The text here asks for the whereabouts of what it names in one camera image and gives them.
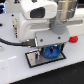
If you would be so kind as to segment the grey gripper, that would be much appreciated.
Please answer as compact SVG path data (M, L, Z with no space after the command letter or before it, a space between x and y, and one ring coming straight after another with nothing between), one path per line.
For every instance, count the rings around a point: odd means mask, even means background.
M39 30L35 32L35 44L37 48L66 43L70 38L66 27L56 26L54 29Z

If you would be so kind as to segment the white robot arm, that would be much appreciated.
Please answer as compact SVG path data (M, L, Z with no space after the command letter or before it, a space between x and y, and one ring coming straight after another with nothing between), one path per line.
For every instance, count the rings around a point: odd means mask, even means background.
M78 0L21 0L17 38L22 46L47 47L66 43L68 21L75 16Z

